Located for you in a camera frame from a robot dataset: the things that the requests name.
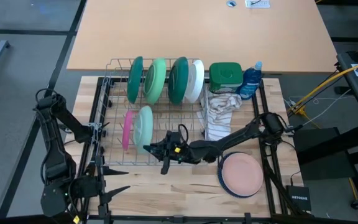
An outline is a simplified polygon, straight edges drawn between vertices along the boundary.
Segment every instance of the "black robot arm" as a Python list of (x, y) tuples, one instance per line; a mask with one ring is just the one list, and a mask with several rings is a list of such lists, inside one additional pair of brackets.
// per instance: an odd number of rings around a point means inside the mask
[(269, 144), (279, 143), (284, 130), (277, 114), (264, 113), (253, 119), (244, 128), (218, 141), (197, 140), (187, 144), (180, 130), (177, 132), (167, 131), (165, 139), (144, 146), (144, 149), (159, 161), (163, 161), (161, 174), (166, 174), (171, 160), (189, 164), (198, 164), (202, 160), (208, 163), (214, 162), (225, 150), (248, 139), (261, 137)]
[[(64, 148), (57, 119), (73, 132), (75, 141), (78, 143), (91, 141), (94, 134), (101, 133), (101, 128), (94, 130), (96, 129), (95, 126), (82, 125), (67, 110), (64, 97), (56, 92), (54, 95), (46, 96), (41, 100), (36, 97), (36, 100), (37, 106), (34, 110), (37, 112), (37, 119), (40, 122), (42, 136), (47, 148), (47, 154), (41, 165), (41, 179), (45, 186), (41, 198), (44, 215), (55, 216), (68, 209), (69, 204), (72, 203), (76, 215), (82, 216), (83, 214), (79, 213), (74, 205), (75, 199), (99, 195), (101, 203), (108, 203), (114, 195), (129, 187), (104, 192), (105, 183), (96, 176), (80, 174), (75, 178), (76, 164)], [(105, 170), (105, 175), (127, 174), (127, 172), (111, 170), (108, 167), (103, 167), (103, 170)]]

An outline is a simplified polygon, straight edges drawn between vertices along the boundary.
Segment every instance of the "floor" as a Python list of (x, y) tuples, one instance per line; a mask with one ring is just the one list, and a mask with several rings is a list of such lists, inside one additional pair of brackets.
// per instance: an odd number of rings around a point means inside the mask
[[(76, 14), (79, 0), (0, 0), (0, 29), (62, 30), (68, 31)], [(320, 13), (331, 36), (358, 37), (358, 7), (319, 6)], [(65, 43), (65, 35), (48, 32), (33, 35), (0, 34), (12, 47), (0, 61), (0, 204), (7, 180), (24, 147), (29, 127), (34, 122), (34, 94), (45, 88), (58, 65), (57, 60)], [(64, 59), (55, 89), (67, 99), (72, 110), (82, 75), (102, 75), (98, 72), (69, 72), (65, 70), (71, 46)], [(337, 52), (358, 48), (358, 44), (334, 43)], [(321, 75), (275, 75), (280, 79), (283, 95), (304, 96), (326, 77)], [(344, 80), (336, 84), (346, 85)], [(336, 98), (330, 88), (319, 98)], [(310, 103), (306, 112), (314, 117), (332, 100)], [(302, 124), (303, 118), (292, 117), (291, 124)], [(338, 127), (344, 132), (358, 125), (358, 104), (353, 98), (339, 100), (316, 122), (325, 128)], [(13, 198), (8, 216), (42, 213), (39, 198), (42, 183), (39, 164), (45, 155), (45, 146), (39, 133), (35, 140), (23, 177)], [(331, 217), (358, 221), (358, 212), (349, 207), (353, 199), (347, 179), (306, 180), (310, 188), (312, 211), (317, 217)]]

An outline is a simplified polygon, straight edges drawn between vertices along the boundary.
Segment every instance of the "wire dish rack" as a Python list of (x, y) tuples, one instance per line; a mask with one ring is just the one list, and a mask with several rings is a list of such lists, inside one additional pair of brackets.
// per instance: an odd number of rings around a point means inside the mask
[[(104, 128), (106, 137), (101, 139), (101, 144), (104, 148), (105, 164), (109, 166), (162, 166), (162, 162), (159, 162), (149, 154), (147, 151), (142, 153), (137, 152), (133, 141), (133, 124), (134, 119), (137, 116), (137, 112), (141, 107), (149, 105), (153, 111), (153, 137), (152, 143), (161, 141), (168, 130), (177, 131), (179, 124), (184, 124), (188, 129), (189, 143), (195, 140), (204, 139), (205, 130), (207, 129), (207, 111), (208, 111), (208, 97), (206, 91), (206, 85), (204, 83), (203, 90), (201, 91), (199, 99), (194, 103), (189, 103), (186, 99), (183, 99), (180, 105), (173, 105), (170, 103), (168, 97), (168, 77), (170, 69), (175, 62), (175, 58), (165, 59), (167, 64), (167, 73), (165, 77), (165, 83), (160, 95), (160, 98), (154, 105), (146, 103), (144, 90), (144, 80), (147, 74), (149, 66), (154, 61), (153, 58), (143, 59), (143, 72), (142, 81), (140, 83), (137, 99), (134, 104), (130, 103), (127, 99), (127, 81), (129, 70), (131, 69), (133, 58), (117, 58), (111, 59), (110, 63), (106, 65), (106, 71), (103, 80), (103, 89), (101, 93), (105, 92), (105, 88), (110, 88), (109, 95), (101, 94), (99, 96), (100, 102), (98, 105), (102, 107), (98, 108), (100, 116), (102, 116), (102, 110), (105, 110), (104, 123), (109, 123)], [(196, 59), (188, 59), (189, 65)], [(102, 102), (108, 98), (110, 104), (103, 106)], [(128, 150), (122, 148), (122, 134), (124, 129), (124, 118), (128, 110), (132, 110), (135, 116), (132, 117), (131, 135), (129, 140)]]

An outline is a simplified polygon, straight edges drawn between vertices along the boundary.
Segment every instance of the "blue bottle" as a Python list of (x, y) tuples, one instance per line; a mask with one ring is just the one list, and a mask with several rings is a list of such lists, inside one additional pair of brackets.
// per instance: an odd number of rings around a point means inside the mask
[(257, 62), (254, 68), (248, 68), (243, 74), (243, 82), (236, 93), (243, 100), (249, 100), (255, 94), (262, 80), (262, 62)]

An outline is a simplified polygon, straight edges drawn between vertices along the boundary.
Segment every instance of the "white cloth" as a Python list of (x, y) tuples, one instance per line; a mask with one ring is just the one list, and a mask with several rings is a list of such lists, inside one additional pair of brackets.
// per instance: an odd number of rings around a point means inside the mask
[[(208, 88), (204, 88), (200, 102), (203, 111), (197, 112), (197, 116), (205, 128), (206, 140), (216, 141), (228, 136), (231, 133), (232, 111), (240, 108), (241, 97), (234, 93), (214, 94)], [(205, 124), (204, 114), (207, 114), (208, 125)]]

